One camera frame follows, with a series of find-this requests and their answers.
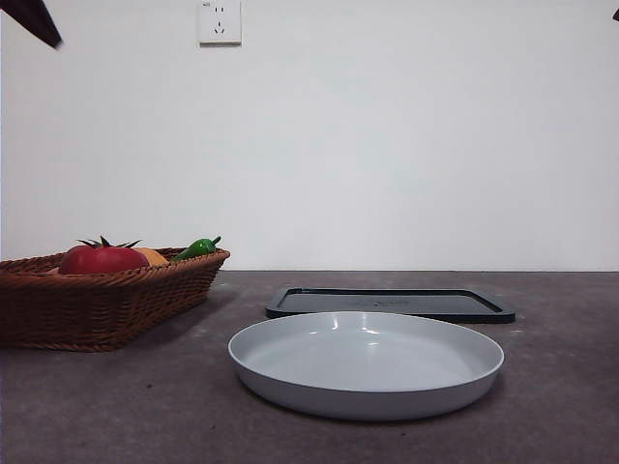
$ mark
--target green pepper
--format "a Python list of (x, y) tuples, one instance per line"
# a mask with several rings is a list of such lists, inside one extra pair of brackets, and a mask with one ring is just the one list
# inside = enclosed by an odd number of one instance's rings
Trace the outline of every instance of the green pepper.
[(214, 240), (200, 239), (193, 242), (183, 251), (170, 259), (170, 261), (180, 261), (181, 259), (194, 258), (196, 256), (203, 256), (205, 254), (211, 254), (217, 251), (215, 244), (221, 240), (221, 237), (217, 237)]

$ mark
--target wicker basket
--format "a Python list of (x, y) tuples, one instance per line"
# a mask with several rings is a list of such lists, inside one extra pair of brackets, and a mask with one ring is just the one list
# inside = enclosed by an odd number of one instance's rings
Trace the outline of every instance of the wicker basket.
[[(182, 248), (161, 248), (169, 258)], [(100, 275), (54, 275), (63, 253), (0, 262), (0, 346), (110, 351), (196, 306), (230, 253)]]

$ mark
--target gray countertop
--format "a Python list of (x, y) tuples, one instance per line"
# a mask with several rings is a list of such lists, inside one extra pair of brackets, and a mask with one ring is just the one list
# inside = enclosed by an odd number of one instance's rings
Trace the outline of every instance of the gray countertop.
[[(228, 339), (283, 286), (468, 288), (516, 322), (469, 325), (506, 363), (436, 418), (328, 420), (249, 392)], [(20, 463), (619, 462), (619, 274), (221, 272), (209, 299), (111, 353), (0, 350), (2, 454)]]

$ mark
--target white plate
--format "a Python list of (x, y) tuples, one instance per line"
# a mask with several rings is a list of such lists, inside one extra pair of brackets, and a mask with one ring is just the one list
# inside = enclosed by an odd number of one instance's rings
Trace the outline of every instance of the white plate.
[(481, 333), (423, 317), (322, 312), (247, 327), (228, 352), (266, 399), (340, 419), (394, 421), (447, 413), (486, 393), (504, 355)]

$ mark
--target electrical outlet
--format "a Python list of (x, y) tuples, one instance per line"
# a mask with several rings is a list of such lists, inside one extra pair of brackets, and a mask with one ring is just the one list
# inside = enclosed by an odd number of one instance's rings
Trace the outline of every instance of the electrical outlet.
[(240, 44), (241, 0), (203, 0), (197, 22), (200, 44)]

